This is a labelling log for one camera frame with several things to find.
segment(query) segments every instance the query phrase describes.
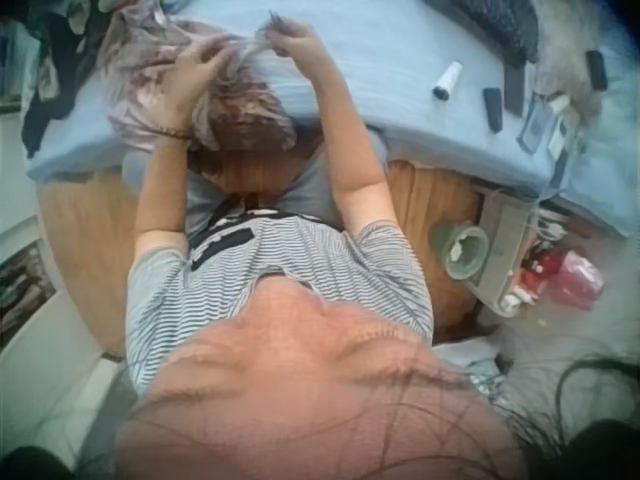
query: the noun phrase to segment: black phone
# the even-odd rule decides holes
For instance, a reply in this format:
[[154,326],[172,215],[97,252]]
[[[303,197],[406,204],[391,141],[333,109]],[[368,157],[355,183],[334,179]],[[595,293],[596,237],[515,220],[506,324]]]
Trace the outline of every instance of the black phone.
[[493,133],[502,131],[502,91],[499,88],[482,90],[484,105],[487,108],[487,121]]
[[604,57],[598,50],[589,50],[586,53],[591,86],[594,90],[604,92],[609,88],[607,80],[607,70],[604,67]]

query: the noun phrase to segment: hand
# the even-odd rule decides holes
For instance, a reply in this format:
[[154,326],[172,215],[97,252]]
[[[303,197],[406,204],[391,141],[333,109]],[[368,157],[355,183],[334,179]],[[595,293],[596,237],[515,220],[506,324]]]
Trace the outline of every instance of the hand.
[[194,42],[180,54],[163,82],[160,126],[175,130],[191,126],[198,99],[235,54],[233,47],[224,46],[225,42],[235,38],[231,34],[216,35]]
[[270,24],[265,37],[281,57],[291,57],[298,70],[313,84],[335,78],[338,69],[311,25],[281,17],[280,27]]

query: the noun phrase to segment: finger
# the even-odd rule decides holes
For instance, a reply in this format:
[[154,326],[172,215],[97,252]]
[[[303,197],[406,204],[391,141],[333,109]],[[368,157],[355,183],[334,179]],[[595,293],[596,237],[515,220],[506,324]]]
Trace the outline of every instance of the finger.
[[267,29],[264,32],[264,37],[270,41],[274,47],[274,50],[280,50],[281,52],[286,52],[291,47],[292,38],[286,35],[283,35],[280,32],[276,32],[275,30]]
[[229,65],[231,59],[238,54],[238,49],[233,46],[226,46],[218,54],[216,54],[211,60],[205,63],[204,67],[207,70],[209,76],[215,76],[219,71]]
[[219,33],[193,42],[185,49],[183,55],[207,62],[209,60],[207,57],[210,57],[211,52],[219,50],[227,42],[239,39],[240,36],[233,33]]
[[311,26],[294,20],[293,18],[277,16],[278,22],[271,22],[268,25],[268,30],[274,30],[287,37],[306,37],[311,32]]

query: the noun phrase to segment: forehead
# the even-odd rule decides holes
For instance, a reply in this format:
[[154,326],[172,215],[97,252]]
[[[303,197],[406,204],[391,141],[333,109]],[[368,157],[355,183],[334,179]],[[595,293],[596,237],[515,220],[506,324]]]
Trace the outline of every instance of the forehead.
[[444,398],[428,401],[423,396],[418,404],[413,398],[404,402],[385,401],[389,399],[384,395],[376,398],[376,403],[360,410],[317,405],[307,416],[294,410],[277,414],[269,404],[242,417],[229,416],[224,409],[216,412],[213,404],[174,405],[141,417],[137,427],[128,425],[119,444],[147,449],[204,444],[255,472],[278,473],[267,478],[279,479],[296,478],[283,466],[313,468],[320,475],[317,478],[334,478],[338,464],[363,475],[380,466],[382,458],[387,464],[437,455],[486,462],[498,452],[516,449],[506,429],[475,402],[467,401],[461,414],[450,411],[451,402]]

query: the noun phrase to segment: black bracelet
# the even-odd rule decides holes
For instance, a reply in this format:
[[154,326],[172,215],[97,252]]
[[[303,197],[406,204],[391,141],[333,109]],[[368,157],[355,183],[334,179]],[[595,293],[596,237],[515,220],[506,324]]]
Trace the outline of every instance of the black bracelet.
[[161,135],[163,137],[171,137],[177,138],[180,140],[191,140],[193,135],[189,130],[174,130],[172,128],[164,128],[164,127],[147,127],[147,131],[150,133],[155,133],[156,135]]

